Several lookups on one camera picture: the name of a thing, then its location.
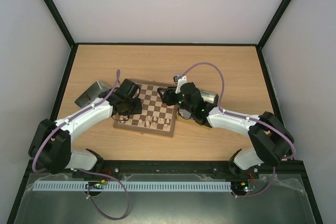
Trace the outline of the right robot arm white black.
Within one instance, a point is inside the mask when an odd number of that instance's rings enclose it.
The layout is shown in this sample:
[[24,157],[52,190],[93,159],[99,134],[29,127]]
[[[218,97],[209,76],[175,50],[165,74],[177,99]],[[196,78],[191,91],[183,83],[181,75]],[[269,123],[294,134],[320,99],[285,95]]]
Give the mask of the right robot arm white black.
[[228,161],[228,171],[236,178],[242,177],[251,167],[260,164],[276,167],[282,159],[291,159],[296,154],[293,137],[270,112],[248,115],[224,110],[205,101],[192,82],[180,87],[159,88],[158,93],[163,103],[187,111],[189,118],[198,125],[227,129],[250,139],[253,146],[239,149]]

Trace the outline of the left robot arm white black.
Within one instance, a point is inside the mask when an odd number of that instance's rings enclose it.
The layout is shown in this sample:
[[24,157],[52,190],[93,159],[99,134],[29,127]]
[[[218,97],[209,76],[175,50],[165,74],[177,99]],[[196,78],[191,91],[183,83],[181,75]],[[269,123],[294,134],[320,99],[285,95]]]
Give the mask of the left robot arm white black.
[[101,157],[90,149],[73,148],[73,141],[95,124],[116,114],[141,114],[140,91],[138,84],[125,79],[119,87],[113,86],[100,93],[74,114],[56,121],[41,121],[28,150],[33,159],[33,171],[58,174],[63,169],[94,169]]

